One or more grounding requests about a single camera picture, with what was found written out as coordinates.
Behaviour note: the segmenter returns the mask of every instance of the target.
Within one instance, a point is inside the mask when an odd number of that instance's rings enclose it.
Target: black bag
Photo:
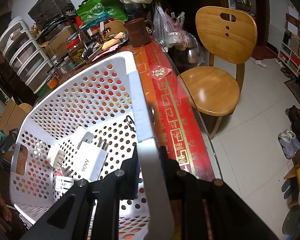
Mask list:
[[[28,12],[28,15],[43,30],[53,20],[62,16],[62,11],[75,14],[71,0],[38,0]]]

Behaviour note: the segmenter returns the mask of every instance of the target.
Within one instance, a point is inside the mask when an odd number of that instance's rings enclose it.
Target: green shopping bag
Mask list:
[[[77,10],[77,14],[81,20],[86,21],[89,15],[92,18],[98,18],[101,14],[107,12],[115,20],[128,20],[127,15],[122,9],[122,3],[119,0],[88,0],[86,3],[82,2]]]

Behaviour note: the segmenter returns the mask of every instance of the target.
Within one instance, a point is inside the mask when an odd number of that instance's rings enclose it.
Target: green basket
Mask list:
[[[38,98],[42,98],[49,92],[49,90],[50,87],[48,87],[47,84],[44,84],[43,87],[36,93],[36,95],[38,96]]]

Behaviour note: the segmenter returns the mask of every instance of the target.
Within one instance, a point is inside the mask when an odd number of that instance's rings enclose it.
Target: red table runner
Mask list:
[[[160,146],[165,146],[169,158],[179,162],[180,168],[199,179],[212,181],[211,162],[195,119],[187,93],[174,71],[157,81],[147,74],[157,66],[172,68],[168,58],[155,41],[140,47],[122,49],[133,52],[146,101],[155,110],[154,129]]]

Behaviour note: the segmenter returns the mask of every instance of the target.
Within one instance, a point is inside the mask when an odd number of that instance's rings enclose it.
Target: glass jar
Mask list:
[[[55,66],[52,66],[48,71],[47,73],[50,75],[50,76],[53,76],[55,77],[58,81],[61,80],[62,78],[62,74],[58,72],[57,68]]]
[[[58,85],[58,83],[58,80],[54,76],[51,76],[50,79],[47,81],[47,86],[53,89]]]
[[[72,62],[72,60],[68,56],[65,57],[65,62],[67,63],[67,65],[68,65],[69,68],[72,69],[72,68],[75,67],[75,63]]]
[[[65,78],[68,78],[68,77],[71,76],[72,70],[71,70],[71,68],[68,66],[68,64],[65,61],[62,61],[60,63],[60,65],[57,66],[57,69],[59,70],[59,72],[62,73],[62,75]]]
[[[69,57],[73,62],[80,64],[85,61],[82,57],[82,53],[84,52],[84,44],[79,38],[69,41],[67,44],[67,50],[69,52]]]
[[[51,58],[51,62],[55,65],[58,66],[61,62],[61,59],[58,57],[57,54],[55,54],[52,58]]]

